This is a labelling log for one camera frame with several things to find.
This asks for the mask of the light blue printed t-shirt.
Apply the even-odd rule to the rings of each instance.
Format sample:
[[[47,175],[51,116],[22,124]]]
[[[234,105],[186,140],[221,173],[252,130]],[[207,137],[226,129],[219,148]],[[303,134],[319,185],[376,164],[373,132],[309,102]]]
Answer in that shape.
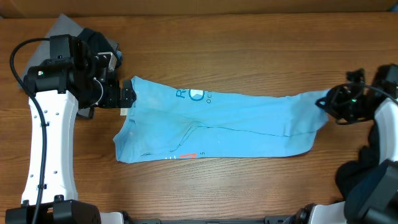
[[[211,157],[290,157],[308,152],[328,116],[326,91],[248,96],[176,89],[132,79],[137,99],[115,135],[125,163]]]

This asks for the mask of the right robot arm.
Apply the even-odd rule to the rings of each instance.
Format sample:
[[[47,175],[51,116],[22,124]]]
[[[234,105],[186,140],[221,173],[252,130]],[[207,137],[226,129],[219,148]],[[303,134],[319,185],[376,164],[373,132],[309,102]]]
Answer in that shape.
[[[397,223],[397,65],[381,65],[370,85],[362,69],[346,79],[315,104],[339,125],[373,121],[368,145],[337,170],[342,202],[308,204],[285,223]]]

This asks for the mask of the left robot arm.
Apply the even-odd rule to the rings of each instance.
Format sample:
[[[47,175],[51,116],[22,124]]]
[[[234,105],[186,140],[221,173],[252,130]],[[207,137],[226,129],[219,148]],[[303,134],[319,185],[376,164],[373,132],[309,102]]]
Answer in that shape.
[[[130,108],[130,81],[115,76],[112,50],[94,50],[71,35],[49,37],[50,55],[17,81],[29,97],[32,140],[29,175],[21,205],[6,211],[6,223],[130,223],[126,212],[100,212],[78,199],[73,174],[73,132],[80,111]]]

